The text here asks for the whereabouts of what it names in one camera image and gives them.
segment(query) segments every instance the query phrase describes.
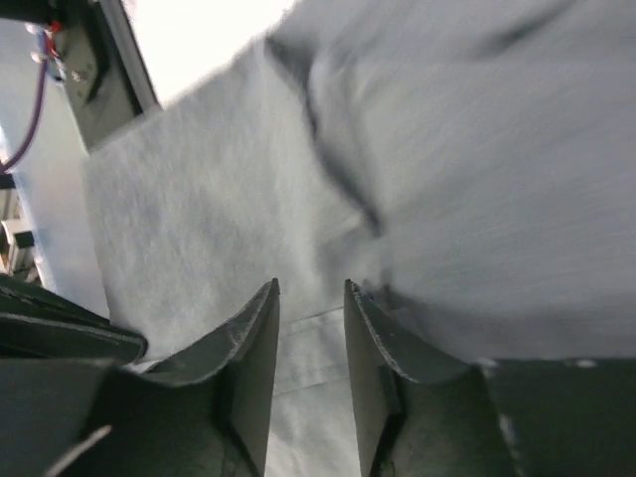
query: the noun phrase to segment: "gray cloth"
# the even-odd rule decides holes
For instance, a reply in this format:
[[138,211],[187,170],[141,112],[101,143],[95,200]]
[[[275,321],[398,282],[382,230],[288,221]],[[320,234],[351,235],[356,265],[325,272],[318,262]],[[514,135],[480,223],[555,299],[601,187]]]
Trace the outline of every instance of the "gray cloth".
[[273,35],[309,59],[306,88],[256,42],[91,154],[111,318],[160,359],[277,276],[298,328],[281,338],[273,476],[352,475],[345,278],[389,268],[404,324],[465,360],[633,355],[635,29],[627,0],[305,0]]

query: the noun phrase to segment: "cable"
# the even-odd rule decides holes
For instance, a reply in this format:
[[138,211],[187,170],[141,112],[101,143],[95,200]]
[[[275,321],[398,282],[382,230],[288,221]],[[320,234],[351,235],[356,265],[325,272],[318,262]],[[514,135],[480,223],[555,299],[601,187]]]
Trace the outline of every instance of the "cable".
[[[60,70],[59,75],[57,75],[56,73],[56,65],[60,64],[59,63],[60,56],[58,55],[58,51],[56,50],[55,40],[53,39],[53,34],[57,33],[59,29],[54,30],[53,27],[50,27],[49,29],[47,29],[47,31],[49,32],[47,35],[40,35],[38,34],[38,32],[41,32],[42,30],[39,30],[38,28],[39,27],[37,26],[29,25],[27,27],[27,31],[37,36],[38,49],[40,49],[40,51],[46,51],[48,54],[49,61],[48,61],[47,75],[55,83],[60,83],[63,80],[62,70]],[[42,53],[39,53],[39,54],[34,53],[34,56],[37,57],[36,62],[39,62],[40,57],[42,56]]]
[[40,35],[44,36],[42,40],[44,40],[41,45],[44,45],[42,50],[42,62],[40,63],[40,73],[38,75],[38,89],[36,91],[36,102],[33,108],[33,114],[31,115],[31,123],[29,124],[29,129],[27,130],[27,134],[22,140],[22,144],[15,152],[15,154],[5,163],[0,164],[0,174],[6,174],[9,169],[16,166],[24,157],[26,152],[31,147],[33,143],[33,139],[36,135],[36,130],[38,129],[38,125],[40,123],[40,117],[42,116],[42,105],[44,103],[44,90],[46,86],[46,78],[47,71],[49,70],[49,52],[48,52],[48,42],[46,39],[46,33],[42,32]]

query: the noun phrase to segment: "machine part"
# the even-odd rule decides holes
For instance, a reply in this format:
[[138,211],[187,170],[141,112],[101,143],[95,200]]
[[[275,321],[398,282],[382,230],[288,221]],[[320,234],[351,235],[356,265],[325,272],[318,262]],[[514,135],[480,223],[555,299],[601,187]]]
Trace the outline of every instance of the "machine part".
[[345,285],[345,334],[364,477],[513,477],[479,370],[411,335]]
[[55,22],[54,25],[42,29],[33,24],[26,25],[27,31],[36,35],[39,52],[33,52],[31,58],[35,63],[40,64],[47,61],[47,75],[56,84],[61,84],[66,79],[64,64],[60,61],[58,50],[55,44],[55,35],[62,30],[62,25]]
[[56,51],[87,149],[156,106],[157,99],[118,0],[67,0]]
[[13,174],[1,174],[0,175],[0,191],[13,191],[16,188],[16,183],[13,180]]
[[636,475],[634,360],[453,365],[352,282],[345,333],[365,477]]
[[64,476],[264,474],[278,283],[146,375],[109,360],[0,360],[0,474],[40,477],[108,433]]
[[35,245],[30,226],[22,219],[0,221],[0,226],[0,266],[4,272],[15,276],[30,269]]
[[634,360],[484,367],[519,475],[636,475]]
[[46,25],[55,17],[52,0],[2,0],[0,17],[25,23]]
[[140,359],[146,340],[36,285],[0,275],[0,357]]

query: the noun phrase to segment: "gray fabric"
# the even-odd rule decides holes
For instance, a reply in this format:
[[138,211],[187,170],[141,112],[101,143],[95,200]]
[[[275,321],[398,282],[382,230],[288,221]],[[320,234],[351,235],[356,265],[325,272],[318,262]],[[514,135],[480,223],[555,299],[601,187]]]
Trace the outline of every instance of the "gray fabric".
[[342,312],[289,323],[278,347],[266,475],[358,475]]
[[[401,319],[455,356],[633,354],[636,10],[579,1],[525,37],[514,31],[556,4],[299,4],[275,37],[312,56],[322,139],[342,170],[365,172],[386,234],[374,238],[329,180],[304,91],[256,42],[87,161],[112,319],[140,330],[158,359],[271,276],[293,323],[340,308],[345,278],[377,282],[388,256]],[[295,374],[277,386],[312,373],[318,384],[327,369],[322,381],[346,378],[315,351],[342,347],[338,336],[281,346],[279,369]],[[286,421],[281,400],[272,435]],[[324,427],[297,426],[290,447],[345,418],[343,404],[320,402]],[[351,475],[348,442],[334,456],[341,470],[324,475]],[[321,475],[270,450],[271,475]]]

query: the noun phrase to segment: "screw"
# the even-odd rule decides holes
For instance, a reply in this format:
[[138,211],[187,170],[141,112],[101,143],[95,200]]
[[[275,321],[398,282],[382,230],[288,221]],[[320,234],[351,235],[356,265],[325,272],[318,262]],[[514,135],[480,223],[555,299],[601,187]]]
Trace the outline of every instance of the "screw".
[[34,62],[36,62],[38,65],[41,65],[42,62],[46,59],[47,57],[45,55],[43,55],[42,53],[37,53],[37,52],[32,52],[31,53],[31,60],[33,60]]
[[86,73],[72,71],[71,78],[73,78],[75,82],[86,82]]

